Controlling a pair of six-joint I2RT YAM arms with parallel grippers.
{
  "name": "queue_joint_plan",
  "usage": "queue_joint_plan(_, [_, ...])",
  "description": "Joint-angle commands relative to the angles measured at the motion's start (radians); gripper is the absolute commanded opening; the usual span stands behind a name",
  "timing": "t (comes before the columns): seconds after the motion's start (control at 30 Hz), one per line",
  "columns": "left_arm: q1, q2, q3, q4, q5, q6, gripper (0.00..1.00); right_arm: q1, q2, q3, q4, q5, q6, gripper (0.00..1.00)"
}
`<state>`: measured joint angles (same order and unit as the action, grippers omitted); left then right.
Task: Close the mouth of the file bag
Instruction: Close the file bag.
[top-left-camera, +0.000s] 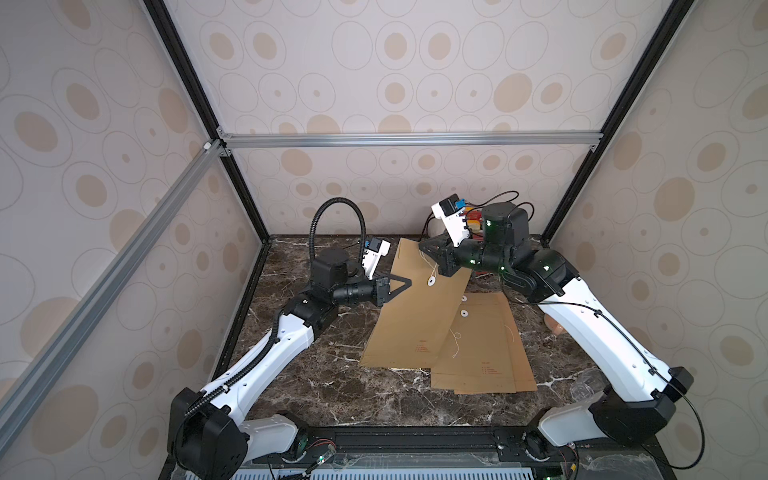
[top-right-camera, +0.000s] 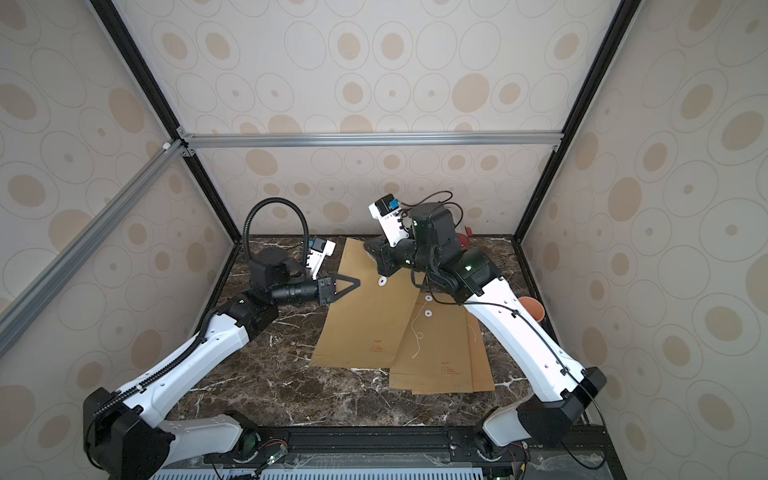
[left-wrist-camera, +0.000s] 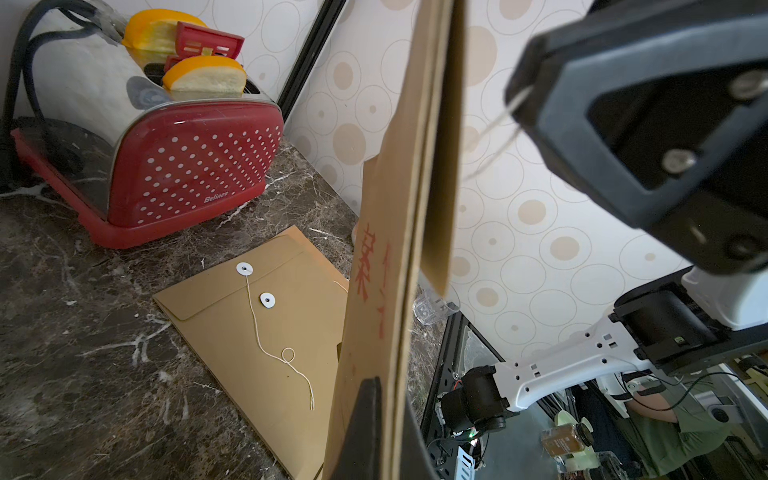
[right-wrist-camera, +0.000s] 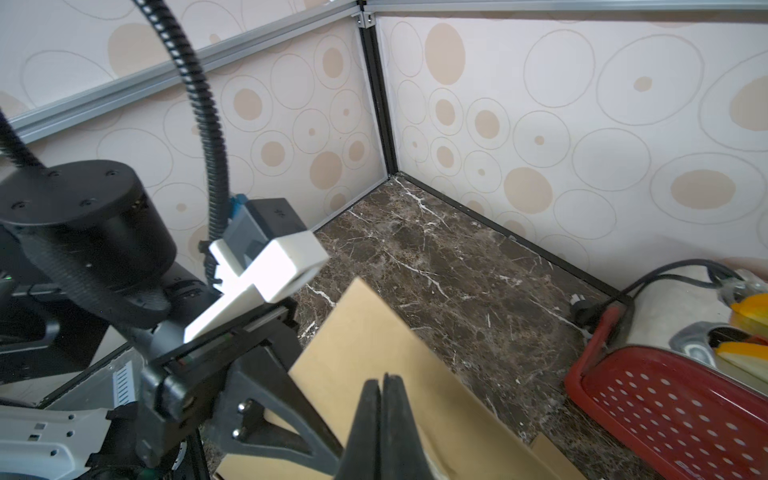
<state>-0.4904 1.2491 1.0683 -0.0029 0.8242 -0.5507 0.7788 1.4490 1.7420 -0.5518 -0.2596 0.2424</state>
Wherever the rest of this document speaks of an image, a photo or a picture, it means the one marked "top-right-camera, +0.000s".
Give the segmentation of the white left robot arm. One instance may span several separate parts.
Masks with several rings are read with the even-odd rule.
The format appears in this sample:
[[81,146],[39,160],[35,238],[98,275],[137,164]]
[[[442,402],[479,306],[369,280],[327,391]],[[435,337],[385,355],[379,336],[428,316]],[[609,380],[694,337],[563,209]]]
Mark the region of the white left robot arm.
[[235,413],[169,422],[166,417],[203,377],[262,333],[282,305],[326,306],[359,287],[357,278],[317,272],[320,252],[304,245],[300,261],[280,247],[245,255],[248,289],[205,314],[199,331],[157,365],[122,387],[98,388],[83,403],[83,451],[113,479],[148,479],[161,467],[208,454],[249,463],[283,448]]

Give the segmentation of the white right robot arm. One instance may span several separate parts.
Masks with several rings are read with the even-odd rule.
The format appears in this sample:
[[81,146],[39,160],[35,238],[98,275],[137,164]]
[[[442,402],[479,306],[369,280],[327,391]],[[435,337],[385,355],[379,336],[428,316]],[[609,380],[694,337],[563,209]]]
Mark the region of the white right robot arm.
[[392,195],[370,204],[383,233],[364,244],[377,271],[424,274],[431,294],[450,296],[477,318],[528,379],[531,395],[498,408],[482,423],[484,449],[532,439],[558,446],[606,386],[597,367],[586,368],[547,334],[523,307],[501,270],[483,251],[462,247],[452,213],[441,202],[402,205]]

